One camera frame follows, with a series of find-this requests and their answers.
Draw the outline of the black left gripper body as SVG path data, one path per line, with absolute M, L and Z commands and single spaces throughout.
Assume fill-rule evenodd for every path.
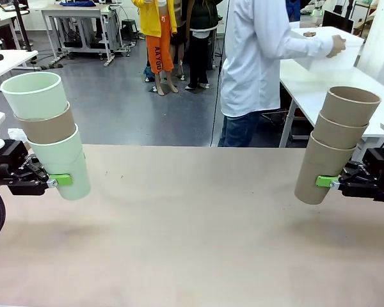
M 0 149 L 0 186 L 5 185 L 16 196 L 41 196 L 47 188 L 19 184 L 18 168 L 26 159 L 28 151 L 21 141 L 6 139 Z

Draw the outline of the person's right hand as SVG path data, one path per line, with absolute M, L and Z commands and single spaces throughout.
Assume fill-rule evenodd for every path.
M 327 58 L 333 58 L 336 55 L 340 54 L 342 51 L 346 50 L 346 39 L 342 38 L 340 35 L 333 35 L 332 42 L 333 47 L 326 56 Z

